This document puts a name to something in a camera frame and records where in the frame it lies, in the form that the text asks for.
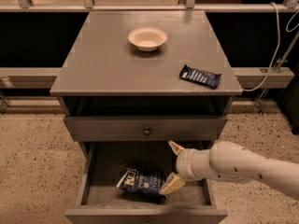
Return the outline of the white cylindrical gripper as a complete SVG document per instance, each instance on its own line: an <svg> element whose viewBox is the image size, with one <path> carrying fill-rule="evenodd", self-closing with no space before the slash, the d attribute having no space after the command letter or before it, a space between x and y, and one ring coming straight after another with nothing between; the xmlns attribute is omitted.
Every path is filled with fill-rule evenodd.
<svg viewBox="0 0 299 224"><path fill-rule="evenodd" d="M176 169L178 174L171 173L159 189L161 195L168 195L186 185L186 181L202 180L199 171L201 151L194 148L186 148L169 140L168 145L178 156Z"/></svg>

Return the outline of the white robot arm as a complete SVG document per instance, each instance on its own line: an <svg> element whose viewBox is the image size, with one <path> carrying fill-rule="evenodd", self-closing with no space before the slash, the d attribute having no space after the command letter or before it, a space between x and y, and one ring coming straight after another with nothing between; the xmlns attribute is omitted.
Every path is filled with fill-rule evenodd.
<svg viewBox="0 0 299 224"><path fill-rule="evenodd" d="M238 144L221 141L210 149L184 148L168 142L177 155L176 173L171 173L159 189L168 195L187 181L210 179L221 182L256 180L299 200L299 164L266 158Z"/></svg>

